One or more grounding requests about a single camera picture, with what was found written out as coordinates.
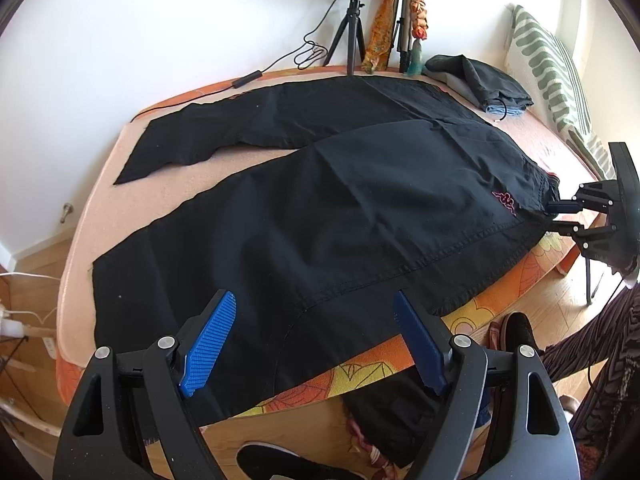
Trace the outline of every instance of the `striped pillow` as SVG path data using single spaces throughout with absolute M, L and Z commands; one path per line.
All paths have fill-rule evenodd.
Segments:
M 571 54 L 522 6 L 513 11 L 506 71 L 531 95 L 530 108 L 601 179 L 615 178 L 609 152 L 591 130 L 589 108 Z

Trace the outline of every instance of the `wooden floor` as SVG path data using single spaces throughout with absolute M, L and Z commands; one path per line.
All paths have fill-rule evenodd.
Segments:
M 17 270 L 60 277 L 69 246 L 69 241 L 61 242 L 29 256 L 18 263 Z M 506 312 L 525 312 L 531 320 L 538 345 L 544 348 L 580 330 L 600 311 L 619 281 L 604 266 L 592 264 L 593 286 L 598 283 L 603 270 L 606 272 L 590 307 L 586 306 L 584 261 L 580 258 L 567 277 L 552 271 Z M 58 282 L 12 277 L 9 300 L 2 296 L 1 285 L 0 283 L 0 299 L 12 310 L 32 310 L 46 314 L 56 307 Z M 28 314 L 16 315 L 15 319 L 38 325 L 37 319 Z M 47 320 L 45 326 L 54 327 L 54 322 L 55 315 Z M 484 344 L 487 328 L 477 330 L 473 334 L 474 339 Z M 0 344 L 0 353 L 6 356 L 13 344 Z M 55 362 L 49 358 L 42 341 L 32 339 L 24 343 L 15 358 L 34 368 L 34 371 L 26 371 L 7 367 L 6 370 L 16 385 L 43 420 L 61 425 L 66 407 L 56 391 Z M 586 372 L 559 381 L 556 389 L 559 394 L 571 394 L 581 399 L 588 390 Z M 15 399 L 17 406 L 25 411 L 30 410 L 6 374 L 2 374 L 0 378 L 0 396 L 11 397 Z M 23 433 L 25 439 L 36 443 L 45 452 L 55 452 L 55 437 L 32 430 L 20 422 L 15 423 L 12 431 L 15 432 L 16 429 Z M 473 471 L 474 463 L 481 454 L 483 435 L 486 437 L 486 433 L 481 434 L 472 447 L 465 464 L 467 473 Z M 348 468 L 363 473 L 368 478 L 374 471 L 367 466 L 363 457 L 350 452 L 351 439 L 346 431 L 344 409 L 339 398 L 284 412 L 225 420 L 209 426 L 204 431 L 204 437 L 229 480 L 246 480 L 236 464 L 235 456 L 239 446 L 251 440 L 278 444 L 316 462 Z M 171 478 L 160 445 L 149 446 L 148 455 L 154 470 Z

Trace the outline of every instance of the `striped pants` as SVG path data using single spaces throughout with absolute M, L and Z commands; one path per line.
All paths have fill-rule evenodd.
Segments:
M 578 447 L 593 447 L 598 461 L 604 460 L 638 408 L 617 399 L 640 400 L 640 285 L 624 288 L 583 329 L 547 347 L 541 359 L 554 382 L 607 359 L 593 381 L 597 391 L 589 390 L 570 423 Z

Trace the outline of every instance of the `pink embroidered logo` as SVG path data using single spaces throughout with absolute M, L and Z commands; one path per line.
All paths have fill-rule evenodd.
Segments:
M 516 205 L 510 193 L 498 193 L 492 191 L 491 194 L 495 196 L 502 203 L 502 205 L 505 206 L 505 208 L 511 211 L 512 215 L 516 216 Z

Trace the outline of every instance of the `black shoe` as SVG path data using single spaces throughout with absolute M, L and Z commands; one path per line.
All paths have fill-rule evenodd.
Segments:
M 251 480 L 271 480 L 274 475 L 292 480 L 363 480 L 363 476 L 302 458 L 283 447 L 265 442 L 247 442 L 236 461 Z
M 539 355 L 542 351 L 533 337 L 533 329 L 529 318 L 522 312 L 511 312 L 502 320 L 500 329 L 500 350 L 515 352 L 520 345 L 529 345 Z

